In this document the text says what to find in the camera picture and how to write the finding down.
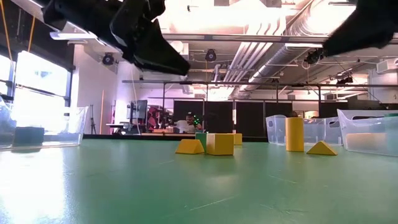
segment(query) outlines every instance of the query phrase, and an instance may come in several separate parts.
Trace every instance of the man with cap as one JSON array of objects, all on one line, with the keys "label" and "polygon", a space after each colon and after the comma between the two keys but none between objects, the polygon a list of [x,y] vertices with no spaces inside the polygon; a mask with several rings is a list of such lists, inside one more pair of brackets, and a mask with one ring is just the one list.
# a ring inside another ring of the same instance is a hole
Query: man with cap
[{"label": "man with cap", "polygon": [[195,115],[192,112],[188,112],[185,120],[177,121],[176,128],[180,130],[180,133],[194,134],[202,129],[201,124],[195,125],[194,121]]}]

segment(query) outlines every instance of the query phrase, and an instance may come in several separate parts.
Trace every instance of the green block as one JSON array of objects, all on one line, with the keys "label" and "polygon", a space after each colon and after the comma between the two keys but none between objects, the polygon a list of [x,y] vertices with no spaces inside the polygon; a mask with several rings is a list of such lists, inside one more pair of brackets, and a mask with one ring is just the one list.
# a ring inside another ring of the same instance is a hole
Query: green block
[{"label": "green block", "polygon": [[201,142],[201,145],[203,146],[203,149],[205,150],[205,153],[206,153],[207,134],[206,133],[196,133],[195,139],[197,139]]}]

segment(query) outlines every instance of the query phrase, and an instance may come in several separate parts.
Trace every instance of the transparent container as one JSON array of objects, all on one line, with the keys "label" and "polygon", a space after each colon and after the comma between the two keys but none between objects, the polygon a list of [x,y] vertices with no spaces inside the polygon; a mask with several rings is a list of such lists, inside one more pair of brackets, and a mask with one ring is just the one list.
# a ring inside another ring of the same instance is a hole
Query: transparent container
[{"label": "transparent container", "polygon": [[286,127],[284,115],[275,115],[266,118],[268,141],[273,144],[285,144]]},{"label": "transparent container", "polygon": [[338,110],[345,149],[398,156],[398,117],[389,116],[394,113]]},{"label": "transparent container", "polygon": [[85,108],[0,105],[0,150],[77,146],[83,139]]},{"label": "transparent container", "polygon": [[[283,115],[266,118],[268,141],[285,144],[285,119]],[[338,117],[326,119],[304,119],[304,143],[316,144],[325,141],[331,145],[342,145],[342,135]]]}]

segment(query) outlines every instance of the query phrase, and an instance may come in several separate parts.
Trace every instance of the yellow cylinder block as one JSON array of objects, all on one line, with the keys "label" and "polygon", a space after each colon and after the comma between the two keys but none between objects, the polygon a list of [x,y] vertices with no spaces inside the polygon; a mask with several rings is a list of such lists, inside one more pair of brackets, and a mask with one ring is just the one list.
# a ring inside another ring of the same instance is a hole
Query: yellow cylinder block
[{"label": "yellow cylinder block", "polygon": [[286,118],[286,151],[304,152],[303,118]]}]

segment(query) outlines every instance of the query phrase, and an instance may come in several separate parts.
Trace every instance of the tripod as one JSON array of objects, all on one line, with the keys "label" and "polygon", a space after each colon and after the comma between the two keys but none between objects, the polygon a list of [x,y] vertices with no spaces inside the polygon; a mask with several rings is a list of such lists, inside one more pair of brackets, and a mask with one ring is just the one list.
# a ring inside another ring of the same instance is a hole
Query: tripod
[{"label": "tripod", "polygon": [[95,134],[97,134],[97,131],[95,130],[95,123],[94,123],[94,110],[93,110],[94,105],[90,105],[91,108],[91,134],[93,134],[93,131]]}]

